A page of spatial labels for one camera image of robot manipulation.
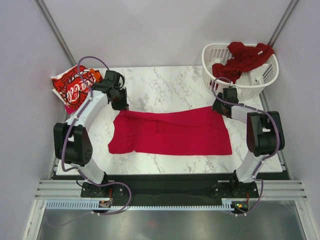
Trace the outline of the bright red t-shirt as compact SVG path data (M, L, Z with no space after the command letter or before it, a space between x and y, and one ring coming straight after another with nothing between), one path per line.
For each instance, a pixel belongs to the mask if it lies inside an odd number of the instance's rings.
M229 156L232 147L221 114L210 106L171 113L121 111L114 122L111 154Z

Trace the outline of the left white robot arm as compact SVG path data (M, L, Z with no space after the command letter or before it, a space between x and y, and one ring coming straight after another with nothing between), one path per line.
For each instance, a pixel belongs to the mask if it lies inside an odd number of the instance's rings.
M73 116L53 127L55 156L61 160L62 170L65 173L78 171L85 181L92 184L92 191L99 197L109 193L110 185L104 181L107 174L93 159L89 129L108 104L116 111L127 111L127 88L97 83Z

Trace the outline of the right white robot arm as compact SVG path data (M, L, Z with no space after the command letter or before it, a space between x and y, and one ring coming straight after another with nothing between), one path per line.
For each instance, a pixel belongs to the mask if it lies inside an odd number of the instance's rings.
M230 193L240 197L247 191L246 184L256 180L265 161L285 147L281 117L277 111L265 111L239 103L235 88L224 88L215 97L213 111L246 125L248 152L235 171L236 180L229 184Z

